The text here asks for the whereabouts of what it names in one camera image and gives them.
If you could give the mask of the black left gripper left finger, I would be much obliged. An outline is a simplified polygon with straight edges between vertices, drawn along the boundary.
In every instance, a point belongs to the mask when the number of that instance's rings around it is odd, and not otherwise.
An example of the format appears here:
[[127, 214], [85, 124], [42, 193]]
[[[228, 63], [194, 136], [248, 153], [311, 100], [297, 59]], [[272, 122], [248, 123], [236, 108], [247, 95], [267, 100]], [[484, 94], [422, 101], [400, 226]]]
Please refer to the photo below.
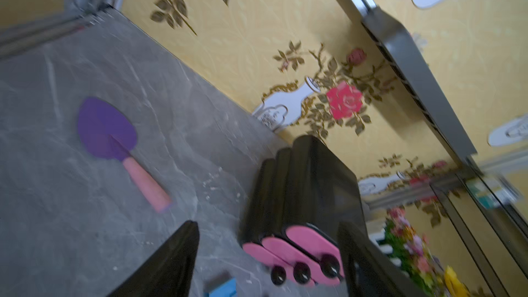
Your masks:
[[110, 296], [188, 296], [199, 247], [199, 226], [185, 221]]

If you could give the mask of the blue binder clip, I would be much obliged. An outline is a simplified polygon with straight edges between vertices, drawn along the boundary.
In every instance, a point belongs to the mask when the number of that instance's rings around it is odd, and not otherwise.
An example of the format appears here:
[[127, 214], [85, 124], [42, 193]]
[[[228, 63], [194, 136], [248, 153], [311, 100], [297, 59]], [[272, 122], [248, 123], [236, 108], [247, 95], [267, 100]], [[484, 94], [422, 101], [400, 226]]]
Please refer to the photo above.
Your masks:
[[214, 280], [206, 285], [205, 297], [235, 297], [237, 296], [237, 282], [235, 278]]

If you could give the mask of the black pink drawer cabinet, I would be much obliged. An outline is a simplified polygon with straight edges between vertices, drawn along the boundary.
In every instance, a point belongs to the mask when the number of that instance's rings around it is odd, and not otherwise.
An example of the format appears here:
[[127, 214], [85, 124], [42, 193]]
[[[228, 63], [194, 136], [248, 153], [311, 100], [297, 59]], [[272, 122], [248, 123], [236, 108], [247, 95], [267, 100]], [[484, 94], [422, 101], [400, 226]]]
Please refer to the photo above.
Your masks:
[[357, 178], [319, 139], [304, 135], [262, 163], [239, 243], [271, 268], [277, 286], [337, 286], [345, 277], [338, 248], [344, 222], [367, 231]]

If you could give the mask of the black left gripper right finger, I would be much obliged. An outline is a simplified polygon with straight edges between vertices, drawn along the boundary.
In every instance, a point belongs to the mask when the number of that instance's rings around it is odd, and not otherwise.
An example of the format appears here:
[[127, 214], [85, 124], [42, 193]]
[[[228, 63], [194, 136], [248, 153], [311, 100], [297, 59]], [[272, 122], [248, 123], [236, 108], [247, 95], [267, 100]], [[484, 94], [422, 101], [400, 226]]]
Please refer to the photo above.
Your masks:
[[356, 225], [339, 224], [338, 248], [350, 296], [425, 295]]

